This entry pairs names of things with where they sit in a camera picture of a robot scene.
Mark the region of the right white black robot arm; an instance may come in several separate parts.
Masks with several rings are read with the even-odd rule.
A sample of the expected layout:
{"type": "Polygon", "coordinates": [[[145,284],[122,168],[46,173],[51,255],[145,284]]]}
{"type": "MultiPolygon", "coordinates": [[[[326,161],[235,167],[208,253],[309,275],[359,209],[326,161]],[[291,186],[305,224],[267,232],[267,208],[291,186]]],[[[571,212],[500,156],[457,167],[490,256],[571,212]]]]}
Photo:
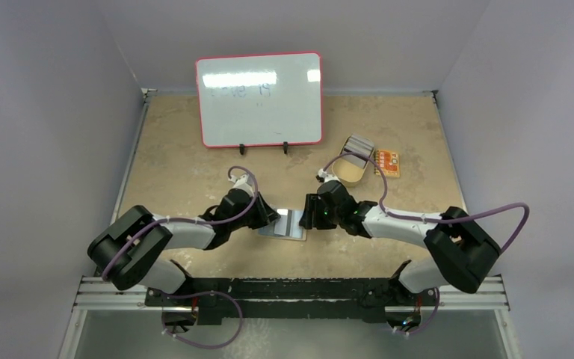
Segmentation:
{"type": "Polygon", "coordinates": [[[307,194],[299,225],[306,230],[341,227],[352,236],[394,239],[429,252],[420,261],[403,263],[392,276],[389,293],[408,304],[426,289],[452,285],[475,293],[501,254],[501,248],[461,208],[443,213],[402,212],[389,215],[379,203],[356,201],[338,180],[323,183],[307,194]]]}

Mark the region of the credit card with black stripe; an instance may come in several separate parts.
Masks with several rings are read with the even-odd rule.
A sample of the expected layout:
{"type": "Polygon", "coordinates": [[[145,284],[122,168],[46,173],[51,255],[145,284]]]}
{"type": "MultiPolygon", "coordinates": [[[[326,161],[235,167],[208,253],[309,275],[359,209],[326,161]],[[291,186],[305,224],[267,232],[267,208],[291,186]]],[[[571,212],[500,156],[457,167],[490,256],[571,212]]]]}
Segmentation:
{"type": "Polygon", "coordinates": [[[282,238],[303,239],[304,229],[300,226],[301,210],[277,209],[280,219],[274,222],[272,235],[282,238]]]}

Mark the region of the beige card holder wallet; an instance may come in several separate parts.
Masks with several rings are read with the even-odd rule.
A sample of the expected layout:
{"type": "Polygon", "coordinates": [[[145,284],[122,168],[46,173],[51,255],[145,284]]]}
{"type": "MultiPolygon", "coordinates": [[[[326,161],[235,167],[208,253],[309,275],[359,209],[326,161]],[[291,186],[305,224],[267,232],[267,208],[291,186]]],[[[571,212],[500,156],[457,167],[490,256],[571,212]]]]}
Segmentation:
{"type": "Polygon", "coordinates": [[[303,210],[276,209],[279,218],[269,225],[257,230],[260,236],[275,239],[306,241],[306,230],[299,222],[303,216],[303,210]]]}

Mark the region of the credit card stack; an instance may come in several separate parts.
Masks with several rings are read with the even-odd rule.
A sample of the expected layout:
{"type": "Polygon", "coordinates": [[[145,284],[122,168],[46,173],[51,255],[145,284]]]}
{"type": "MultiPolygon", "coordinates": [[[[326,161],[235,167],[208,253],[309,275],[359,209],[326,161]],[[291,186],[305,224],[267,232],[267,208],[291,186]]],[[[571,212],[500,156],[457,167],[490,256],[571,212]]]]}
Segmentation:
{"type": "Polygon", "coordinates": [[[357,153],[367,157],[372,157],[374,150],[373,141],[357,134],[349,136],[342,146],[342,153],[357,153]]]}

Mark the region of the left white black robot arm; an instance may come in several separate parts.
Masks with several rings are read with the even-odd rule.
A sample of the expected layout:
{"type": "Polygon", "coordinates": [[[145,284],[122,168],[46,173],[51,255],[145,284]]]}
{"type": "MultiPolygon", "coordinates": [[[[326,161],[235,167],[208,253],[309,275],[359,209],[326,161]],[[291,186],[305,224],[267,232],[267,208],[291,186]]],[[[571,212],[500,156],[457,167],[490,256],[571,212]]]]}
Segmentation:
{"type": "Polygon", "coordinates": [[[236,230],[259,229],[278,219],[280,214],[260,194],[236,188],[196,218],[167,219],[136,205],[90,243],[87,255],[118,290],[144,284],[182,306],[192,299],[193,286],[180,267],[161,260],[163,251],[209,251],[228,242],[236,230]]]}

